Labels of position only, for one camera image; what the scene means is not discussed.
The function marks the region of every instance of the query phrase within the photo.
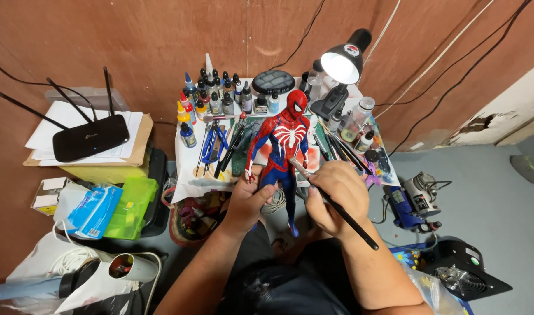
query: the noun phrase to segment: spider-man mask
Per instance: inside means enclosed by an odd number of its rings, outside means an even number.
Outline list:
[[[286,97],[286,110],[294,118],[298,118],[304,114],[307,104],[308,99],[301,90],[291,91],[288,97]]]

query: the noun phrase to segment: grey floor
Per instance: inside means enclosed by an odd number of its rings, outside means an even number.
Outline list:
[[[471,302],[478,315],[534,314],[534,185],[519,176],[508,161],[510,155],[522,153],[534,155],[534,137],[518,146],[450,147],[391,158],[402,178],[411,178],[422,170],[438,181],[453,181],[438,194],[437,202],[443,210],[435,217],[443,224],[438,235],[452,235],[475,246],[483,255],[486,271],[514,287],[507,293]],[[381,219],[383,195],[379,187],[370,191],[372,220]],[[299,201],[296,217],[300,231],[305,231],[304,216],[305,208]],[[385,240],[397,245],[425,240],[420,234],[394,226],[390,212],[388,220],[377,227]],[[287,229],[285,211],[267,216],[267,229],[271,239],[277,231]],[[157,296],[165,294],[196,253],[196,249],[175,245],[168,231],[142,239],[139,245],[169,254]]]

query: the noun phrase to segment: air compressor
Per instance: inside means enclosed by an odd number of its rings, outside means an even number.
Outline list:
[[[451,183],[436,181],[432,175],[421,171],[403,185],[391,186],[384,199],[392,204],[397,214],[393,223],[406,230],[417,229],[420,233],[436,231],[442,226],[441,222],[432,222],[429,218],[442,211],[436,203],[438,190]]]

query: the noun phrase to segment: green plastic organizer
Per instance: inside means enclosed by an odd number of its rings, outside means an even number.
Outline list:
[[[154,179],[129,177],[123,185],[123,194],[113,212],[104,237],[136,240],[144,226],[148,203],[154,200],[158,183]]]

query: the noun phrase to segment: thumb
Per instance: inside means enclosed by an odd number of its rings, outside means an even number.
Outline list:
[[[312,219],[319,225],[326,226],[331,221],[331,215],[323,203],[323,197],[315,186],[310,186],[308,198],[305,201],[305,209]]]
[[[273,185],[267,185],[254,193],[251,197],[248,198],[249,205],[254,209],[260,209],[265,202],[275,193],[276,188]]]

